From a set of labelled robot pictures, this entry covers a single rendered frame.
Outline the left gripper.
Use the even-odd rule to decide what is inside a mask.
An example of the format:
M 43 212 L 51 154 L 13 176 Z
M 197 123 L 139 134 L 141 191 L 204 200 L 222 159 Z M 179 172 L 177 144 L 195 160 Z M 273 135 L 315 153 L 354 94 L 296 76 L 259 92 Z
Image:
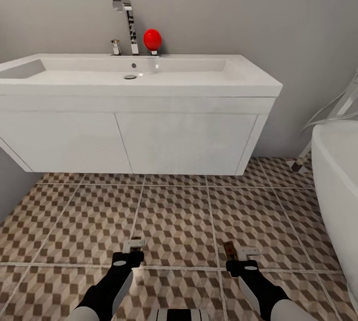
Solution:
M 141 262 L 144 261 L 144 253 L 142 251 L 134 251 L 127 254 L 123 254 L 123 252 L 116 252 L 113 254 L 112 263 L 114 263 L 117 259 L 124 257 L 131 261 L 132 268 L 138 268 Z

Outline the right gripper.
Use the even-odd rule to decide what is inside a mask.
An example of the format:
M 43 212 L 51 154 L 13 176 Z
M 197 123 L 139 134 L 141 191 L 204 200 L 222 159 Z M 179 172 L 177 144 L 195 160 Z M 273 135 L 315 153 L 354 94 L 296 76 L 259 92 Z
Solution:
M 258 268 L 258 263 L 255 260 L 239 261 L 239 260 L 230 260 L 226 262 L 227 271 L 231 272 L 232 277 L 239 277 L 240 268 L 243 265 L 253 265 Z

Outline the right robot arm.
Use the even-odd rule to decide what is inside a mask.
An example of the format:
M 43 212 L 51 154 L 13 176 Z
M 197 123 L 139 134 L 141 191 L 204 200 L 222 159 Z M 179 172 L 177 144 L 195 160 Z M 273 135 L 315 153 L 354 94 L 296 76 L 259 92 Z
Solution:
M 239 260 L 226 262 L 227 271 L 239 278 L 242 293 L 266 321 L 318 321 L 303 308 L 291 301 L 281 286 L 275 286 L 263 277 L 255 260 L 247 256 L 257 256 L 261 252 L 255 247 L 238 247 Z

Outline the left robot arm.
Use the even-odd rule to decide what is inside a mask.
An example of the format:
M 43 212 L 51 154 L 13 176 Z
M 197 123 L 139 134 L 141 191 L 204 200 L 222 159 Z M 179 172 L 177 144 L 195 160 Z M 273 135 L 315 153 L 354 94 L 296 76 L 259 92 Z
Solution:
M 131 248 L 142 248 L 146 241 L 125 240 L 123 252 L 112 257 L 112 267 L 95 286 L 91 286 L 79 305 L 64 321 L 111 321 L 133 281 L 132 268 L 144 261 L 142 251 L 131 252 Z

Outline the mousetrap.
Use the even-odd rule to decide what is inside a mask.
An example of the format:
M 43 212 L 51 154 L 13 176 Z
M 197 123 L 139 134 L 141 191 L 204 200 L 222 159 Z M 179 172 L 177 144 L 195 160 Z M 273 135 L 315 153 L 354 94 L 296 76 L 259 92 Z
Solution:
M 131 240 L 139 240 L 142 239 L 141 237 L 132 237 Z M 141 251 L 141 248 L 131 248 L 131 252 L 134 251 Z
M 228 261 L 230 260 L 239 260 L 238 254 L 235 250 L 234 244 L 232 241 L 227 241 L 222 243 L 224 250 L 227 256 Z

